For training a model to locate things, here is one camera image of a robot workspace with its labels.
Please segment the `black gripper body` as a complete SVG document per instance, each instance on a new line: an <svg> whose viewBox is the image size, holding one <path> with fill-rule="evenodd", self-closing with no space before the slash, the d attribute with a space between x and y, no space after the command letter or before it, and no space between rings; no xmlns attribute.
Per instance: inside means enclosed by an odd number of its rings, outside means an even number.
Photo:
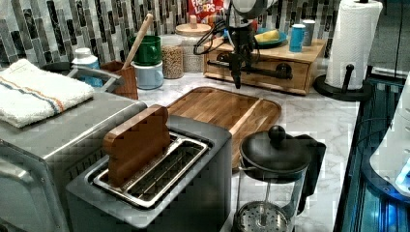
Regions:
<svg viewBox="0 0 410 232"><path fill-rule="evenodd" d="M255 63L256 58L252 55L255 49L253 28L250 25L238 28L229 27L228 35L233 43L232 68L240 69L243 64L250 66Z"/></svg>

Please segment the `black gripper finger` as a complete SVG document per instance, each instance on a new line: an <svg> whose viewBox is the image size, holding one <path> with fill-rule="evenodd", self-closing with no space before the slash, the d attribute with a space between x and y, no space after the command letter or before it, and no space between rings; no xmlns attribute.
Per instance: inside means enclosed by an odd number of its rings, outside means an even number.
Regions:
<svg viewBox="0 0 410 232"><path fill-rule="evenodd" d="M231 76L234 80L235 87L237 89L241 88L241 64L237 61L232 61L230 63Z"/></svg>

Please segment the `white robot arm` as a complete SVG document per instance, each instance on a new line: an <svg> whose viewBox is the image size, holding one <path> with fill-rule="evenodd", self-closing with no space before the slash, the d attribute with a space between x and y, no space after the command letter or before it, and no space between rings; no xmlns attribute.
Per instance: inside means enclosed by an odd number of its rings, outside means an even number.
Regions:
<svg viewBox="0 0 410 232"><path fill-rule="evenodd" d="M229 69L235 87L241 88L241 67L251 64L254 49L252 23L278 0L223 0L224 21L228 40L233 47Z"/></svg>

